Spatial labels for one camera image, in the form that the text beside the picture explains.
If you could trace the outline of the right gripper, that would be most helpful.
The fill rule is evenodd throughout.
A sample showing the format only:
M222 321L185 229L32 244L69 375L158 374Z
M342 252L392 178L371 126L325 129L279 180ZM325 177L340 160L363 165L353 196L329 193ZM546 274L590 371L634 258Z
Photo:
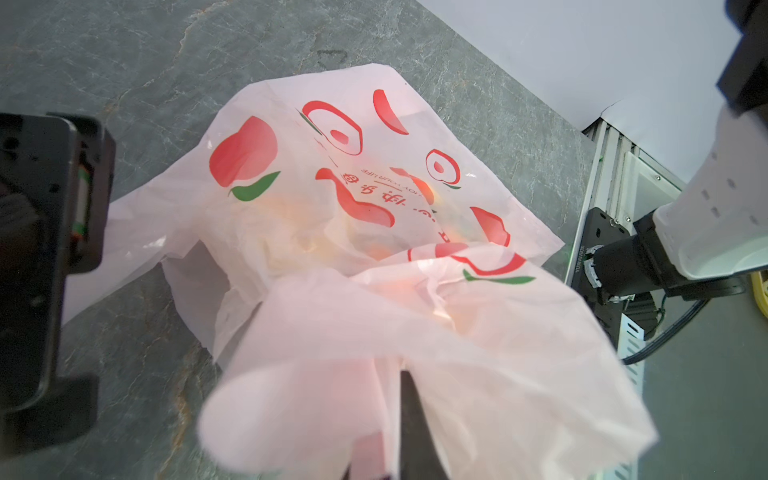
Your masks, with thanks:
M116 144L97 119L1 116L1 456L72 441L99 378L60 377L66 280L101 263Z

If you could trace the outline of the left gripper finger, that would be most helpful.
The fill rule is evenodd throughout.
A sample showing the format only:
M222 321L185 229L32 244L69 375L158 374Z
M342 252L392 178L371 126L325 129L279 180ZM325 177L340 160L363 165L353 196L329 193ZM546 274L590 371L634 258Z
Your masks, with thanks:
M438 458L415 382L407 371L401 380L400 478L447 480Z

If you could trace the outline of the pink plastic bag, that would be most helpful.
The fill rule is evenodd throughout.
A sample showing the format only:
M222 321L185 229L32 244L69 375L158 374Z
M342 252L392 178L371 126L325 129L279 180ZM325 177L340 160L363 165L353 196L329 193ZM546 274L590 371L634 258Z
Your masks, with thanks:
M198 420L222 467L396 478L401 376L453 479L584 479L656 428L561 240L391 67L260 81L109 208L72 318L156 265L224 374Z

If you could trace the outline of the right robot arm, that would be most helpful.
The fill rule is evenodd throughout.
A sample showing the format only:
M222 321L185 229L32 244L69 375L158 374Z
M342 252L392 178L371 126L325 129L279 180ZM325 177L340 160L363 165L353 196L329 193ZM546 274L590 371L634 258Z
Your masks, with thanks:
M600 304L663 289L687 314L627 358L638 363L709 300L743 291L767 266L767 5L729 1L740 41L718 88L710 156L632 237L582 239L584 287ZM116 144L99 120L50 112L1 117L1 455L72 441L97 419L99 380L56 375L65 281L102 262Z

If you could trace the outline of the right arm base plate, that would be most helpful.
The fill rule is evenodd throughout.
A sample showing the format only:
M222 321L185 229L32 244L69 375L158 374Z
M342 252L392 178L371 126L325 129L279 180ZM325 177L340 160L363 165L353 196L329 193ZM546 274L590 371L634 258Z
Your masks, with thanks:
M585 300L613 345L619 343L621 320L642 340L652 338L659 312L656 287L643 270L629 231L598 207L585 217L575 254L571 287Z

